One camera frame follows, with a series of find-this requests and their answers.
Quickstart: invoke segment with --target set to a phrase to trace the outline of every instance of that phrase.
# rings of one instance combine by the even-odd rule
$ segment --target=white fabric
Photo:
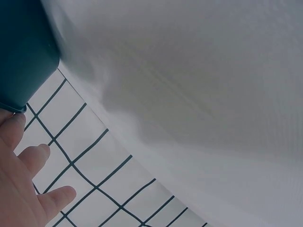
[[[217,227],[303,223],[303,3],[44,0],[71,84]]]

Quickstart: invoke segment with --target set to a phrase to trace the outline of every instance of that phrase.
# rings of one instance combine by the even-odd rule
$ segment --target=white fabric with grid pattern
[[[40,143],[51,147],[33,179],[37,193],[65,185],[77,191],[47,227],[205,226],[114,139],[58,70],[29,101],[26,117],[15,153]]]

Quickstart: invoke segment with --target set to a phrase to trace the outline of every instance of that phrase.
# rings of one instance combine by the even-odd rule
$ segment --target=white surface
[[[218,227],[303,223],[301,1],[43,2],[68,79],[186,205]]]
[[[26,116],[27,127],[16,154],[40,143],[51,148],[44,168],[33,179],[38,192],[65,185],[77,191],[75,200],[47,227],[138,227],[144,222],[164,227],[185,208],[173,198],[160,209],[172,198],[171,192],[115,140],[59,71],[29,101]],[[189,214],[195,219],[187,221],[188,227],[205,224],[193,212]]]

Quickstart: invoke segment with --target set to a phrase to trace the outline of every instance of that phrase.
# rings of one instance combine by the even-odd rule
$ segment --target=dark teal object
[[[15,113],[59,65],[39,0],[0,0],[0,108]]]

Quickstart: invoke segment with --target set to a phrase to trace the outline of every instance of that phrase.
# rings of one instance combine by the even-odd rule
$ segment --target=human hand
[[[50,148],[41,144],[18,157],[14,154],[25,121],[23,114],[0,109],[0,225],[4,227],[44,227],[76,197],[69,186],[36,195],[32,179],[50,156]]]

